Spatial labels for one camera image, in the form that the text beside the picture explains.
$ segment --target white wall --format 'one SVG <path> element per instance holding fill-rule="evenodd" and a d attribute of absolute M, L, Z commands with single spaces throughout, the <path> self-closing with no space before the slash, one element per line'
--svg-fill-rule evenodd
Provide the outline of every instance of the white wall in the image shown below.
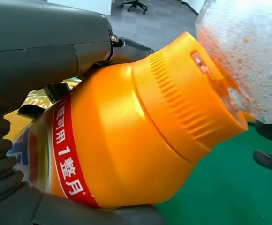
<path fill-rule="evenodd" d="M 48 2 L 110 15 L 112 0 L 48 0 Z"/>
<path fill-rule="evenodd" d="M 199 13 L 202 5 L 205 3 L 205 0 L 182 0 L 182 1 L 186 2 L 188 5 L 191 6 L 197 13 Z"/>

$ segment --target robotic arm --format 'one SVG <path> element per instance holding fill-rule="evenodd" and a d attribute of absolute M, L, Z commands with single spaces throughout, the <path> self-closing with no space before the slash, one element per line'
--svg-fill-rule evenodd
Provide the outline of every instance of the robotic arm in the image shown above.
<path fill-rule="evenodd" d="M 116 37 L 101 14 L 41 1 L 0 0 L 0 224 L 165 224 L 153 206 L 102 212 L 22 183 L 23 174 L 12 169 L 16 159 L 6 157 L 12 143 L 3 139 L 10 130 L 3 116 L 18 109 L 32 90 L 45 88 L 56 101 L 60 92 L 54 84 L 83 76 L 91 67 L 133 62 L 153 52 Z"/>

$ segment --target orange bottle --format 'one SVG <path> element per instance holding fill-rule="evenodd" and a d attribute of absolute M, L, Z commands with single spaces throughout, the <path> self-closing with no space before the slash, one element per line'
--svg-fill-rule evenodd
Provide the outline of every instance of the orange bottle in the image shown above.
<path fill-rule="evenodd" d="M 29 127 L 9 155 L 23 155 L 25 143 L 27 165 L 17 168 L 26 180 L 91 207 L 160 203 L 213 147 L 247 129 L 227 85 L 184 33 L 143 60 L 96 71 Z"/>

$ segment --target clear container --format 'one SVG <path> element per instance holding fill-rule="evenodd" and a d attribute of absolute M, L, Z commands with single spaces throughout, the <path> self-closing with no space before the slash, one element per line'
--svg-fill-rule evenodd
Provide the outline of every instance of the clear container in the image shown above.
<path fill-rule="evenodd" d="M 230 80 L 241 110 L 272 123 L 272 0 L 206 0 L 199 42 Z"/>

